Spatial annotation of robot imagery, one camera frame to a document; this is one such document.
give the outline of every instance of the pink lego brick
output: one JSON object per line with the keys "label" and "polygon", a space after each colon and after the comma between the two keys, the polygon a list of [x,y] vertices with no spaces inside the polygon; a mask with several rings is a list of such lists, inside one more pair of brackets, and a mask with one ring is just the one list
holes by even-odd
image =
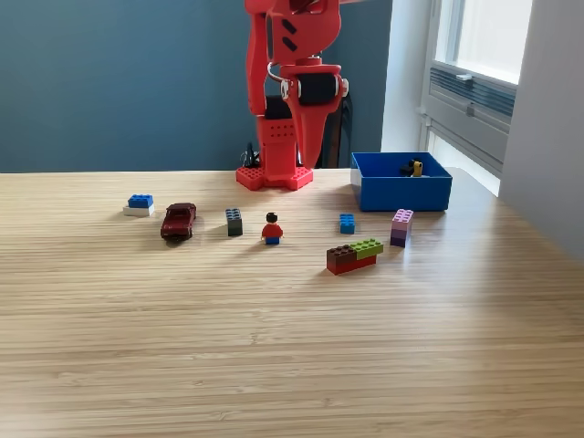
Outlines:
{"label": "pink lego brick", "polygon": [[410,228],[412,227],[412,218],[412,210],[398,210],[395,216],[393,216],[393,220],[391,221],[391,229],[410,231]]}

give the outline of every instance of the stacked lego bricks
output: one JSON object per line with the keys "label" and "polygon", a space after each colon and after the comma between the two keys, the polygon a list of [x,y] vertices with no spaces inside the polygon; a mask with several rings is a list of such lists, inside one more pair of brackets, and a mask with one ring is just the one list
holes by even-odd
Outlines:
{"label": "stacked lego bricks", "polygon": [[327,251],[327,269],[335,276],[365,266],[375,265],[383,245],[376,239],[338,246]]}
{"label": "stacked lego bricks", "polygon": [[412,230],[412,210],[398,210],[391,221],[391,246],[405,248],[405,243],[410,238]]}
{"label": "stacked lego bricks", "polygon": [[148,217],[154,213],[154,200],[151,194],[133,194],[128,205],[123,208],[124,215]]}

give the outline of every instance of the red toy car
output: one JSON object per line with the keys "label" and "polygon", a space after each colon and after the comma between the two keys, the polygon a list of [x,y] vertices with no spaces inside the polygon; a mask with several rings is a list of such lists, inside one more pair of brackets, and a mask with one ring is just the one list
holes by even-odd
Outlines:
{"label": "red toy car", "polygon": [[188,240],[193,237],[193,222],[197,215],[194,203],[174,203],[166,209],[161,237],[164,240]]}

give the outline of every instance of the red robot arm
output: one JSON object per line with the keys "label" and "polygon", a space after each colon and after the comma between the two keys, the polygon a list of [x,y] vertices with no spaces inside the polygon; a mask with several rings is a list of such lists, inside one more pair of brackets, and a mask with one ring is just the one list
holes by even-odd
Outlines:
{"label": "red robot arm", "polygon": [[[251,16],[247,51],[249,108],[257,116],[260,170],[239,169],[237,181],[298,189],[312,181],[327,116],[349,83],[340,66],[318,55],[340,31],[339,3],[347,0],[245,0]],[[270,68],[280,66],[279,76]],[[280,82],[281,96],[266,97],[266,75]],[[297,145],[306,167],[297,168]]]}

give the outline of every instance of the green lego brick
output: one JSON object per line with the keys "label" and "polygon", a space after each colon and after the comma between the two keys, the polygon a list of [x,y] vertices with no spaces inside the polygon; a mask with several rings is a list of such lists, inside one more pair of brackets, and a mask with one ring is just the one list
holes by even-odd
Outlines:
{"label": "green lego brick", "polygon": [[383,253],[383,245],[377,239],[367,239],[361,242],[350,244],[350,247],[357,251],[357,260],[376,256]]}

